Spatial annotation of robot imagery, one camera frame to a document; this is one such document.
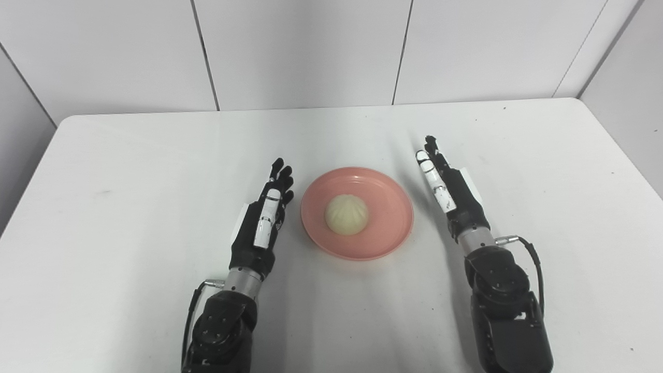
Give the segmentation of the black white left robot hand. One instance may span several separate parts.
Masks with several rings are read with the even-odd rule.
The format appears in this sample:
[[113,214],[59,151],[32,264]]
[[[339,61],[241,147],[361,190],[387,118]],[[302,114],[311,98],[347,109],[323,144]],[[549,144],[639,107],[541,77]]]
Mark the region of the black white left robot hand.
[[292,168],[277,158],[258,199],[247,205],[231,246],[230,269],[251,270],[261,281],[272,272],[276,239],[285,220],[286,207],[294,198],[293,184]]

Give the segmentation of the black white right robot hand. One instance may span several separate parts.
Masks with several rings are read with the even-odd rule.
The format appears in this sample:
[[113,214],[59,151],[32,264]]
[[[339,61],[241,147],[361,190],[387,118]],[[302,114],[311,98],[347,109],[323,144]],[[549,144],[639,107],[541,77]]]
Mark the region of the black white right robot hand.
[[463,173],[449,165],[434,136],[425,137],[424,150],[417,151],[416,160],[456,242],[467,231],[490,229],[483,207],[474,197]]

